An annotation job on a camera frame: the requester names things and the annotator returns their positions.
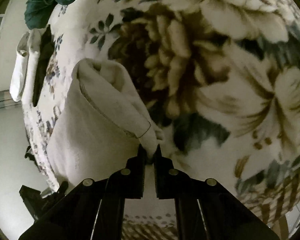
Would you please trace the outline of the white black-collared t-shirt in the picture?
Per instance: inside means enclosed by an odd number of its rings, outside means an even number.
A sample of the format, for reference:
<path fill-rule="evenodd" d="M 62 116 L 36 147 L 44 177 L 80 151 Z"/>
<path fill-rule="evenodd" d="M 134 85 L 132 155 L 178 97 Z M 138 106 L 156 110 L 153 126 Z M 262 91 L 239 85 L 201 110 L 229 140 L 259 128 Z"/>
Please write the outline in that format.
<path fill-rule="evenodd" d="M 123 168 L 142 146 L 151 157 L 163 140 L 125 67 L 82 59 L 47 146 L 59 182 L 101 180 Z"/>

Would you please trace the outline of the folded white clothes stack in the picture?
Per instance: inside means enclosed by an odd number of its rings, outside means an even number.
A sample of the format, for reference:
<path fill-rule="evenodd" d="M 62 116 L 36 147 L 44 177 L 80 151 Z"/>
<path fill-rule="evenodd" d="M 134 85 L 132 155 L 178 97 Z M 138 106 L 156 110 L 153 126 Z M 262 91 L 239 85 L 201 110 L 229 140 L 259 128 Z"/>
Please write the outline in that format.
<path fill-rule="evenodd" d="M 10 83 L 13 101 L 36 106 L 42 85 L 40 65 L 42 38 L 45 29 L 33 29 L 23 34 L 16 48 L 15 65 Z"/>

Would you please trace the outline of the floral fleece bed blanket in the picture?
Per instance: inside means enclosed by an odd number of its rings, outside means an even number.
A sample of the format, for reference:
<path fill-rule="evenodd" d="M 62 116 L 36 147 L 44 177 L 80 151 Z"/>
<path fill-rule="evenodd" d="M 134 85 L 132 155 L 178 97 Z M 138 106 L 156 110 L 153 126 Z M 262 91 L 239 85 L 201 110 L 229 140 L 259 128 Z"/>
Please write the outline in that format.
<path fill-rule="evenodd" d="M 125 67 L 174 168 L 217 180 L 269 228 L 300 200 L 293 0 L 75 0 L 57 4 L 43 29 L 38 103 L 23 111 L 53 191 L 62 182 L 47 146 L 74 67 L 92 59 Z M 125 201 L 121 239 L 179 239 L 174 201 L 156 195 L 153 155 L 143 197 Z"/>

